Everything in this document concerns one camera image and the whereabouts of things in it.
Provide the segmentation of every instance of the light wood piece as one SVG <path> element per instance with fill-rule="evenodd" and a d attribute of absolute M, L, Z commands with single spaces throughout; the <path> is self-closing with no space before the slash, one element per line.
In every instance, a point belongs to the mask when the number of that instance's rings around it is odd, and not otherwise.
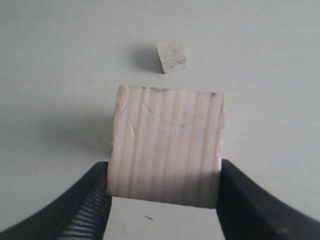
<path fill-rule="evenodd" d="M 119 87 L 107 194 L 214 208 L 224 95 Z"/>
<path fill-rule="evenodd" d="M 156 49 L 165 74 L 187 67 L 187 56 L 181 40 L 173 38 L 159 42 Z"/>

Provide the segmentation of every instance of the small wooden cube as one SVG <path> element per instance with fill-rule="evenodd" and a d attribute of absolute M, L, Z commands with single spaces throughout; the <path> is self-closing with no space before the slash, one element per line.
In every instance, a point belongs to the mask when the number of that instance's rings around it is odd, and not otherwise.
<path fill-rule="evenodd" d="M 165 74 L 187 67 L 187 56 L 181 40 L 173 38 L 159 42 L 156 49 Z"/>
<path fill-rule="evenodd" d="M 224 103 L 221 93 L 120 86 L 107 194 L 215 208 Z"/>

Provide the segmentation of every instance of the white table surface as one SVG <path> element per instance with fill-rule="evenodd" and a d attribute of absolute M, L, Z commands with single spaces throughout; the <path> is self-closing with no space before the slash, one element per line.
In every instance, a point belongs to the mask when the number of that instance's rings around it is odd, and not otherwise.
<path fill-rule="evenodd" d="M 226 93 L 223 157 L 320 220 L 319 13 L 319 0 L 0 1 L 0 229 L 108 160 L 119 84 Z M 176 36 L 188 68 L 161 74 L 155 42 Z M 215 210 L 120 198 L 105 238 L 224 239 Z"/>

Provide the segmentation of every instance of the wooden block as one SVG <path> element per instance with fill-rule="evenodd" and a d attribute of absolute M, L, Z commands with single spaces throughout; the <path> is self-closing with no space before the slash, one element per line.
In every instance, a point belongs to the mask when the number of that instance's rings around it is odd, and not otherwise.
<path fill-rule="evenodd" d="M 157 43 L 156 49 L 165 74 L 187 67 L 184 47 L 177 38 Z"/>
<path fill-rule="evenodd" d="M 224 95 L 119 87 L 107 194 L 216 206 Z"/>

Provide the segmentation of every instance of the small debris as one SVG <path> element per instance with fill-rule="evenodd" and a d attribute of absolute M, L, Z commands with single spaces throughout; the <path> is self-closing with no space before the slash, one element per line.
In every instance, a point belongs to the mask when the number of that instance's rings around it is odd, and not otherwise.
<path fill-rule="evenodd" d="M 147 219 L 149 219 L 149 220 L 151 220 L 151 221 L 154 220 L 153 218 L 151 218 L 151 217 L 149 217 L 149 216 L 146 216 L 146 215 L 144 215 L 144 217 L 147 218 Z"/>

